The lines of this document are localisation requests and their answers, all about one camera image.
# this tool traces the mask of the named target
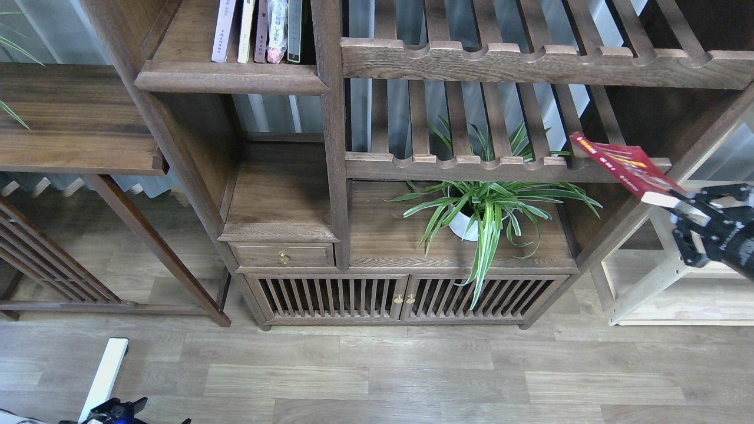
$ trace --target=book spine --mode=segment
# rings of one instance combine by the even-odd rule
[[[213,62],[225,63],[225,58],[228,56],[228,43],[230,42],[231,27],[233,26],[235,4],[235,0],[220,0],[220,9],[217,11],[215,40],[212,46]]]
[[[238,62],[249,63],[251,49],[251,24],[254,21],[254,0],[244,0],[241,15],[241,36],[238,39]]]
[[[256,45],[254,47],[254,62],[264,63],[267,54],[267,0],[259,0],[257,6],[259,13],[256,15]]]
[[[288,1],[288,62],[301,63],[302,0]]]

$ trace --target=book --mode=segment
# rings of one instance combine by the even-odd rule
[[[288,1],[288,62],[301,63],[303,0]]]
[[[654,166],[641,147],[593,143],[582,133],[573,133],[570,139],[572,145],[581,147],[638,198],[646,193],[666,195],[670,190],[686,193],[685,189]]]
[[[267,0],[267,19],[270,25],[270,34],[267,43],[267,61],[280,63],[285,57],[286,44],[288,43],[288,1]]]
[[[241,12],[241,32],[238,37],[238,62],[249,63],[251,51],[251,24],[254,21],[254,0],[243,0],[244,9]]]
[[[228,56],[228,43],[231,38],[235,10],[236,0],[220,0],[220,8],[217,11],[215,40],[212,45],[213,62],[225,63],[225,59]]]
[[[267,0],[257,1],[256,43],[254,44],[254,62],[264,63],[267,54]]]

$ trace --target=wooden post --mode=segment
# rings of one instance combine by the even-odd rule
[[[348,184],[345,175],[345,100],[340,54],[340,2],[320,0],[311,3],[317,71],[329,90],[322,95],[327,179],[333,217],[336,265],[341,271],[350,266],[351,230],[348,226]]]
[[[181,259],[170,249],[165,240],[157,233],[136,206],[118,188],[118,185],[109,175],[86,175],[87,183],[92,185],[102,199],[121,218],[121,220],[133,231],[149,250],[154,253],[178,282],[199,302],[204,311],[221,327],[230,327],[231,320],[219,308],[217,302],[199,284],[191,271],[181,262]]]

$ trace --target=cabinet door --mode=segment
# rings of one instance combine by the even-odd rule
[[[568,275],[488,275],[470,310],[474,285],[460,275],[411,275],[401,321],[426,324],[522,324]]]
[[[407,275],[245,275],[269,324],[395,322]]]

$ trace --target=wooden cabinet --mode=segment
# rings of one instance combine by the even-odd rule
[[[558,131],[642,146],[674,179],[685,176],[754,100],[754,7],[745,1],[650,0],[637,14],[630,2],[567,0],[564,24],[575,48],[555,42],[540,2],[520,0],[506,18],[520,20],[528,44],[522,48],[501,35],[493,2],[473,0],[475,51],[451,37],[442,0],[424,2],[424,45],[398,39],[395,1],[375,2],[374,38],[349,36],[341,2],[312,1],[316,66],[211,63],[212,0],[81,3],[227,267],[245,273],[248,284],[241,289],[264,329],[284,322],[396,320],[526,328],[648,211],[578,149],[568,158],[551,155],[533,84],[547,84],[554,96]],[[593,3],[609,10],[624,45],[602,40],[587,7]],[[347,127],[350,78],[373,78],[370,143],[363,151],[353,148]],[[410,141],[401,152],[388,142],[394,113],[385,100],[393,79],[408,80]],[[436,105],[427,100],[425,80],[441,81],[452,155],[431,140],[428,108]],[[515,84],[532,161],[510,150],[513,128],[502,116],[511,105],[502,103],[498,82]],[[589,105],[583,112],[568,84],[584,84]],[[470,152],[464,85],[482,94],[491,161]],[[251,93],[320,96],[323,136],[246,137],[228,94]],[[536,255],[518,260],[520,249],[501,247],[485,297],[491,303],[460,316],[440,302],[456,295],[453,285],[432,281],[463,278],[473,246],[438,235],[425,256],[417,245],[423,218],[404,220],[404,205],[380,200],[405,192],[398,181],[406,179],[570,181],[605,208],[601,220],[578,204],[553,208]],[[278,249],[295,245],[308,252],[298,262],[305,271],[291,272],[294,256]],[[330,245],[333,256],[321,256]],[[275,262],[281,251],[288,263]]]

